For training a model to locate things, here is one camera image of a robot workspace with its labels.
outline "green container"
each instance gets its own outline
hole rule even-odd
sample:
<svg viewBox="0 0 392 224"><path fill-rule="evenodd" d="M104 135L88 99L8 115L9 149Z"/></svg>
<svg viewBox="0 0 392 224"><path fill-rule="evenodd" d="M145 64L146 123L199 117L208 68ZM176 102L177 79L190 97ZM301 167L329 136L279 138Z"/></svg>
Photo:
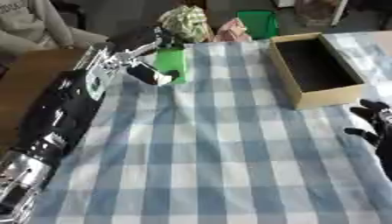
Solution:
<svg viewBox="0 0 392 224"><path fill-rule="evenodd" d="M271 10L240 10L237 17L248 28L252 39L269 39L278 35L277 16Z"/></svg>
<svg viewBox="0 0 392 224"><path fill-rule="evenodd" d="M178 70L179 77L173 82L173 84L182 84L186 82L186 61L184 50L159 50L154 62L154 67L161 73L165 73L170 70Z"/></svg>

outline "cardboard box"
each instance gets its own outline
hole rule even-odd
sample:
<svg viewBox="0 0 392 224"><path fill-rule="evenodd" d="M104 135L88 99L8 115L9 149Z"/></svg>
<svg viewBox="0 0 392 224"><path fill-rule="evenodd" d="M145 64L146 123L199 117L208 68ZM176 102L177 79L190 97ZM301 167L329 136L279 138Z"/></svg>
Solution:
<svg viewBox="0 0 392 224"><path fill-rule="evenodd" d="M274 37L270 56L295 109L355 102L363 79L321 33Z"/></svg>
<svg viewBox="0 0 392 224"><path fill-rule="evenodd" d="M72 69L82 54L81 50L28 52L10 66L0 80L0 151L17 141L18 125L32 103L59 72Z"/></svg>

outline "metal robot arm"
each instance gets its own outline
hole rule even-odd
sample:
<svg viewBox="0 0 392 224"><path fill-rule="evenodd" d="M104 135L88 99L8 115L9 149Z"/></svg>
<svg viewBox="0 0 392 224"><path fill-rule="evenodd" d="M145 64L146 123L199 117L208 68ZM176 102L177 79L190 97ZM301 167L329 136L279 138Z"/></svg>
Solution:
<svg viewBox="0 0 392 224"><path fill-rule="evenodd" d="M120 69L162 86L178 77L162 74L138 56L174 39L159 27L155 38L135 50L112 53L113 45L101 43L86 51L73 71L61 73L31 105L18 129L17 143L0 161L0 223L26 223L34 203L88 130L102 104L106 88Z"/></svg>

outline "pink object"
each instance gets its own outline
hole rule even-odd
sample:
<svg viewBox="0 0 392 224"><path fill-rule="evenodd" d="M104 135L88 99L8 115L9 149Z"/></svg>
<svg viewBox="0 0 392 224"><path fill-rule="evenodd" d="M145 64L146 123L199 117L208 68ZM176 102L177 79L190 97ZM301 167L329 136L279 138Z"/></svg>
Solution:
<svg viewBox="0 0 392 224"><path fill-rule="evenodd" d="M246 33L247 27L236 17L225 23L213 38L213 42L221 41L251 41L252 38Z"/></svg>

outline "blue checkered tablecloth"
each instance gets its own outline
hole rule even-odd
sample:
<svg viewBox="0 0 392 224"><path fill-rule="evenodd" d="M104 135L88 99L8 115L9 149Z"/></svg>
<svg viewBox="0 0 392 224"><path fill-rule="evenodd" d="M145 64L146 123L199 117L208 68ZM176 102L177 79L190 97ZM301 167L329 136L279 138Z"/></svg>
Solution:
<svg viewBox="0 0 392 224"><path fill-rule="evenodd" d="M367 34L326 36L373 84L364 96L392 102ZM119 75L31 223L392 223L373 149L342 131L367 124L351 105L291 109L267 49L189 45L181 85Z"/></svg>

